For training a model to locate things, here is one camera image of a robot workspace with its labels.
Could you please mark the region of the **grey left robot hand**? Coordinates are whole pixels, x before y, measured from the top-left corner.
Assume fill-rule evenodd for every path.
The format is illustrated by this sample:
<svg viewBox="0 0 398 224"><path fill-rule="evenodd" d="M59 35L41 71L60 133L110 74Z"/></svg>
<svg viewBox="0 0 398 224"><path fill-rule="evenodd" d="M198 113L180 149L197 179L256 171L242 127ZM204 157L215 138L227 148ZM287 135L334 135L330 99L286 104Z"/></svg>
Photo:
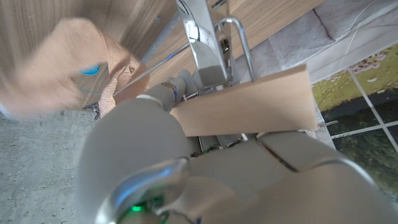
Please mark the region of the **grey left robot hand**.
<svg viewBox="0 0 398 224"><path fill-rule="evenodd" d="M100 119L77 174L81 223L396 223L355 162L317 127L305 66L235 84L224 25L178 1L197 70L181 71Z"/></svg>

